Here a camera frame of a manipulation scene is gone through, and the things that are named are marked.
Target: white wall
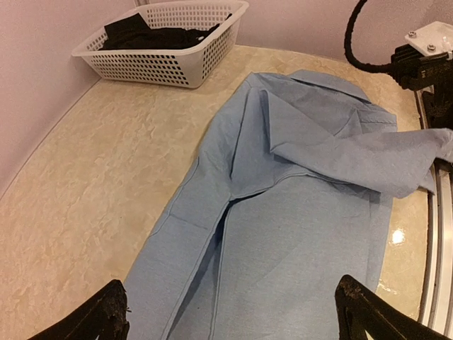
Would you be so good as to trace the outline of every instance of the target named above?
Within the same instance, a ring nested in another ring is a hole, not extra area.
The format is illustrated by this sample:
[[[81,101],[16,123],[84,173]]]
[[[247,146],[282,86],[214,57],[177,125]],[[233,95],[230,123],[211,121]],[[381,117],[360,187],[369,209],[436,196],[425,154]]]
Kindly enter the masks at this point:
[[[133,0],[0,0],[0,197],[55,123],[97,80],[71,51]]]

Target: white mounting bracket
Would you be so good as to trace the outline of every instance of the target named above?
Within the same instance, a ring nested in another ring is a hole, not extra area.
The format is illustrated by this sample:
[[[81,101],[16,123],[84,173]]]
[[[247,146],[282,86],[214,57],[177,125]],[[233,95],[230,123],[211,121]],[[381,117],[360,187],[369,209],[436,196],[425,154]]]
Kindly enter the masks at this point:
[[[435,21],[405,36],[406,41],[424,56],[448,52],[453,60],[453,25]]]

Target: shirt collar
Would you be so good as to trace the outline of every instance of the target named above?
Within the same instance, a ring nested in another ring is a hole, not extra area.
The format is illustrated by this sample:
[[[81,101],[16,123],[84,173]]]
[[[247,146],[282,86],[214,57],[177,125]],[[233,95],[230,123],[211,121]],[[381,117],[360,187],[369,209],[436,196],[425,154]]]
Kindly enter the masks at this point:
[[[333,89],[335,91],[342,92],[349,96],[358,98],[362,101],[371,103],[367,95],[362,91],[362,89],[349,81],[341,79],[337,76],[332,76],[330,74],[312,72],[307,70],[297,71],[290,75],[290,77],[295,81],[300,81],[302,83],[313,84],[327,89]]]

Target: beige countertop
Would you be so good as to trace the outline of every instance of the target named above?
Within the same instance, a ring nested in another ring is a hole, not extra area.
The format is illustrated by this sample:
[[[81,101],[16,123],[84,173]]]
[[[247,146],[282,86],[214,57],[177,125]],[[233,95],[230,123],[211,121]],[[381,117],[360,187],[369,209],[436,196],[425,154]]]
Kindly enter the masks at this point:
[[[26,339],[124,279],[220,106],[250,72],[299,69],[347,79],[400,131],[420,128],[413,94],[389,76],[295,52],[236,46],[196,90],[98,82],[0,200],[0,339]],[[427,221],[426,193],[394,201],[377,291],[414,318]]]

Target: black garment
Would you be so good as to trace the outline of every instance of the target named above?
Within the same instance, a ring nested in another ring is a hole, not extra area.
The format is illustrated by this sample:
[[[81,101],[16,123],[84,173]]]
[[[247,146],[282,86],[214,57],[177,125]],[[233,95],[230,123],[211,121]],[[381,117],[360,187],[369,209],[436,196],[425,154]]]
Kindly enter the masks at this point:
[[[219,25],[209,30],[151,29],[137,13],[104,26],[108,39],[101,50],[182,50],[199,44]]]

